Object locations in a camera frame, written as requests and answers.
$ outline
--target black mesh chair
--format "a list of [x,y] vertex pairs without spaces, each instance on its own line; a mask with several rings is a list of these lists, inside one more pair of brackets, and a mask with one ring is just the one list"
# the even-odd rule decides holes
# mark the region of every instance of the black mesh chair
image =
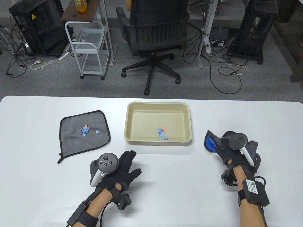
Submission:
[[128,69],[149,66],[145,95],[149,95],[155,66],[174,76],[176,84],[181,83],[180,75],[161,63],[162,60],[174,59],[175,56],[156,56],[155,53],[186,47],[186,22],[189,19],[187,4],[188,0],[132,0],[130,20],[126,18],[123,8],[117,8],[121,33],[128,42],[132,55],[147,59],[124,67],[121,76],[126,77]]

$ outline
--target human hand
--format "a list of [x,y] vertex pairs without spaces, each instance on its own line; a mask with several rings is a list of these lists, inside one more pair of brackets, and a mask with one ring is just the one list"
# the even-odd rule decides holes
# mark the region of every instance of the human hand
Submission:
[[129,186],[130,183],[142,173],[141,169],[135,169],[129,173],[129,169],[136,154],[137,153],[133,150],[124,152],[119,158],[117,170],[103,177],[98,186],[111,189],[116,183],[119,183],[122,186],[120,192],[125,191],[122,182],[125,182]]

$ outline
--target computer tower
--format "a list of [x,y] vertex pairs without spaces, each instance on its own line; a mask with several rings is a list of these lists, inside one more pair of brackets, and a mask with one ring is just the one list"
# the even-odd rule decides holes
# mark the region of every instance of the computer tower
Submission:
[[263,63],[263,43],[278,15],[277,1],[250,0],[240,29],[229,29],[228,38],[236,37],[227,50],[230,57]]
[[68,38],[60,0],[22,0],[9,11],[32,55],[61,56]]

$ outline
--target orange bottle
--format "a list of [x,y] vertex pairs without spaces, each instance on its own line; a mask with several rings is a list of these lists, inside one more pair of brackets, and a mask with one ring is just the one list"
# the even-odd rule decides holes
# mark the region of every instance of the orange bottle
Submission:
[[85,13],[87,10],[87,2],[86,0],[75,0],[76,8],[78,12]]

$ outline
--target gray cloth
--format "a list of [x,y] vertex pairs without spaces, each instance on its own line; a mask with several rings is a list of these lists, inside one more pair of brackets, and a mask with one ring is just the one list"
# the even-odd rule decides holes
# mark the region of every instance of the gray cloth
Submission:
[[[85,125],[89,133],[83,136],[80,131]],[[103,147],[111,139],[105,115],[100,110],[63,118],[59,135],[61,158],[58,164],[69,156]]]

